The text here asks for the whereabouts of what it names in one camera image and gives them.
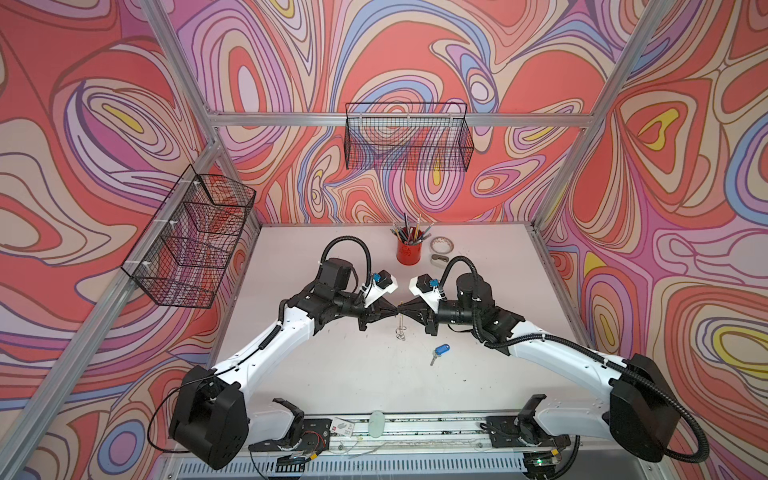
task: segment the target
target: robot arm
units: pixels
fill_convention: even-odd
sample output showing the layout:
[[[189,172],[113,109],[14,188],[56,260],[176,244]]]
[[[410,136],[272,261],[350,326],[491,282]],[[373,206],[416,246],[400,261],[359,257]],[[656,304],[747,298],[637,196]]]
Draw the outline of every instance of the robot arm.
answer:
[[[296,347],[318,333],[328,322],[353,316],[359,328],[394,316],[397,309],[382,298],[397,288],[385,270],[371,275],[367,247],[366,282],[358,293],[345,292],[352,264],[326,258],[323,252],[315,280],[289,300],[280,302],[278,320],[229,359],[211,370],[195,366],[182,382],[168,433],[212,468],[223,468],[245,444],[274,440],[285,449],[301,435],[303,412],[283,399],[253,407],[248,400],[261,379]]]
[[[472,273],[456,280],[457,300],[448,300],[443,284],[450,267],[463,261]],[[496,306],[491,286],[465,257],[455,257],[440,281],[421,275],[410,282],[417,295],[399,311],[437,335],[440,323],[471,325],[472,334],[490,349],[535,362],[586,388],[589,399],[533,396],[518,415],[516,432],[530,444],[544,437],[586,435],[613,439],[633,455],[659,462],[664,455],[684,462],[707,458],[707,437],[693,416],[675,399],[653,360],[606,355],[551,335],[522,316]],[[680,417],[699,442],[693,455],[667,449]]]

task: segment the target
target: tape roll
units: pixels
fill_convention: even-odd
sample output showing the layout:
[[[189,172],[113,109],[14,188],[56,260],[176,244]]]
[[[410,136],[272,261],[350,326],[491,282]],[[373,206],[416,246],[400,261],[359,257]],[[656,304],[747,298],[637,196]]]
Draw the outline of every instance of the tape roll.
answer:
[[[429,242],[429,248],[440,255],[448,255],[453,251],[453,242],[448,237],[435,237]]]

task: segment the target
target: psychedelic wallpaper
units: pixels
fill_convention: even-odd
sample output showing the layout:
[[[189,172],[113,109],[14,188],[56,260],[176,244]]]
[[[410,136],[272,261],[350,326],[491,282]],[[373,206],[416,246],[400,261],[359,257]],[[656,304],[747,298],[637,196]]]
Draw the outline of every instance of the psychedelic wallpaper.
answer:
[[[483,113],[588,112],[643,8],[192,0],[170,19],[212,111],[344,111],[348,101],[408,98],[462,99]]]
[[[88,5],[0,1],[0,435],[204,145],[141,12]],[[134,296],[20,478],[146,477],[149,415],[207,361],[254,237],[211,310]]]
[[[584,113],[641,1],[185,2],[170,12],[211,110],[345,111],[464,101],[471,112]],[[343,128],[229,127],[265,223],[520,221],[577,129],[475,127],[466,173],[350,172]]]
[[[766,139],[768,4],[677,2],[545,230],[598,348],[652,357],[709,435],[682,478],[768,478]]]

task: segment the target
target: pencil holder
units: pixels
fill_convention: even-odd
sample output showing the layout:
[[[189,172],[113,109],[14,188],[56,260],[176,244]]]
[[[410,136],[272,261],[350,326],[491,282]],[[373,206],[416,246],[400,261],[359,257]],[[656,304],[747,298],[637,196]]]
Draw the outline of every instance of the pencil holder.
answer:
[[[397,241],[397,261],[403,265],[416,265],[422,259],[422,245],[405,245],[402,241]]]

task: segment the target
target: wire mesh basket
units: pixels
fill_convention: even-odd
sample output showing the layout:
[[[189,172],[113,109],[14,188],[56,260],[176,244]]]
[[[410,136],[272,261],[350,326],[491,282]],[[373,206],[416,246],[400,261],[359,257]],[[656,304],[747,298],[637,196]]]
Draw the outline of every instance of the wire mesh basket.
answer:
[[[467,171],[475,145],[461,102],[346,104],[350,170]]]
[[[144,257],[123,270],[157,305],[211,308],[255,197],[225,176],[195,174]]]

